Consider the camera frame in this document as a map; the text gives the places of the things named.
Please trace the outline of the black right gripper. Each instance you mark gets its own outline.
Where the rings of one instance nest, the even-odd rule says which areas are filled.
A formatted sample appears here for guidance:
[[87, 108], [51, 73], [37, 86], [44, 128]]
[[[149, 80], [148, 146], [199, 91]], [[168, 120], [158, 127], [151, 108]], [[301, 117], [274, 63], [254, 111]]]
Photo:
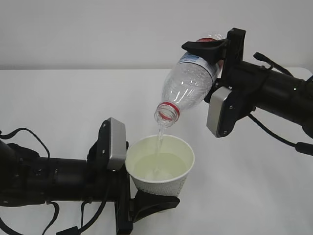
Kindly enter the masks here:
[[220, 87], [232, 87], [244, 97], [252, 97], [260, 89], [265, 80], [265, 70], [261, 66], [243, 60], [246, 31], [233, 28], [227, 33], [226, 39], [209, 42], [186, 42], [181, 48], [199, 56], [207, 63], [216, 64], [224, 61], [221, 78], [215, 82], [205, 97], [210, 102], [212, 94]]

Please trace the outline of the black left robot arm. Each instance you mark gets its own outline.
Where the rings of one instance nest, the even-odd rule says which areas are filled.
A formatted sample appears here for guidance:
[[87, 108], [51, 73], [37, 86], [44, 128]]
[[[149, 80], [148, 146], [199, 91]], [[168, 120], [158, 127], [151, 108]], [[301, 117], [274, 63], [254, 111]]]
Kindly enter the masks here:
[[133, 224], [156, 212], [177, 207], [174, 196], [154, 195], [139, 190], [130, 194], [130, 176], [125, 168], [118, 171], [93, 168], [91, 160], [45, 158], [14, 143], [0, 145], [0, 204], [22, 207], [59, 201], [82, 204], [99, 202], [100, 207], [87, 223], [62, 231], [80, 235], [99, 218], [107, 202], [114, 202], [116, 232], [128, 235]]

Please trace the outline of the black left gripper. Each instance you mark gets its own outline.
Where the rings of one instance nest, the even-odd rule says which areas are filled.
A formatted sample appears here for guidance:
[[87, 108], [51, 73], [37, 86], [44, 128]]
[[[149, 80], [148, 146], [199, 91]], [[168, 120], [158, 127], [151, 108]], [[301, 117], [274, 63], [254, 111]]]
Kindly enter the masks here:
[[105, 179], [105, 194], [95, 215], [83, 225], [83, 232], [89, 229], [100, 217], [107, 202], [114, 202], [116, 233], [129, 235], [133, 223], [157, 212], [174, 209], [180, 203], [175, 196], [154, 195], [139, 190], [135, 197], [130, 195], [130, 177], [126, 169], [107, 171]]

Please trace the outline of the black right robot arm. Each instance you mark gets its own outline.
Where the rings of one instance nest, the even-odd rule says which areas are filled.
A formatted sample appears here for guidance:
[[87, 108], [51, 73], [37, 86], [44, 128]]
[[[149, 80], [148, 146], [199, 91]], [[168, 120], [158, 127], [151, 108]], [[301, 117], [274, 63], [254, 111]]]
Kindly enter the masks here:
[[224, 62], [222, 75], [205, 97], [209, 103], [207, 128], [217, 137], [226, 137], [235, 123], [260, 108], [302, 126], [313, 135], [313, 79], [293, 77], [266, 56], [254, 58], [269, 68], [243, 60], [246, 31], [233, 28], [226, 39], [186, 42], [181, 47], [207, 62]]

